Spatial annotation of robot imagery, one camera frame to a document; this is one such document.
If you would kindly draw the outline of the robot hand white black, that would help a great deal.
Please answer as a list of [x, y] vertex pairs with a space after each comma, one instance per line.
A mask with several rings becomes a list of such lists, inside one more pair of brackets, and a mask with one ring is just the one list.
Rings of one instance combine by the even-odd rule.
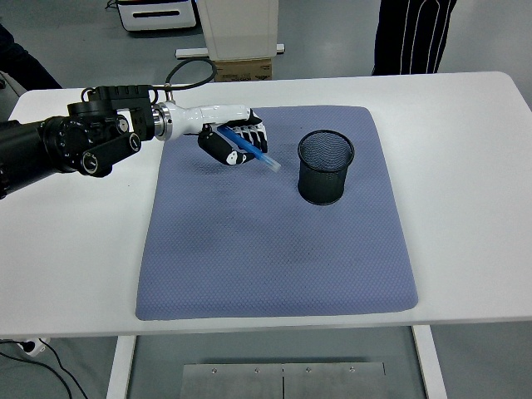
[[243, 105], [182, 108], [166, 102], [162, 140], [195, 135], [205, 153], [224, 165], [265, 160], [268, 139], [263, 121]]

